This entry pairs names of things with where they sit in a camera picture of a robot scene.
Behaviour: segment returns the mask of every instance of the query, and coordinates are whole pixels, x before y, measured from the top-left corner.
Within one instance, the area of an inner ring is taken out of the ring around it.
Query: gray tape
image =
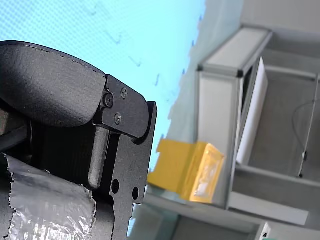
[[[6,156],[15,210],[7,240],[87,240],[96,202],[83,186]]]

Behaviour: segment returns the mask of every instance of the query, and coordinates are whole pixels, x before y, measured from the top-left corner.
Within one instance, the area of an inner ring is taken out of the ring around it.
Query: black padded cover
[[[105,83],[102,71],[71,55],[27,42],[0,42],[0,99],[45,125],[88,123]]]

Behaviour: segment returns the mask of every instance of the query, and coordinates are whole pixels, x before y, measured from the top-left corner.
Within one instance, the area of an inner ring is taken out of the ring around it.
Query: light blue wall
[[[66,52],[156,101],[154,166],[205,7],[205,0],[2,0],[0,41]]]

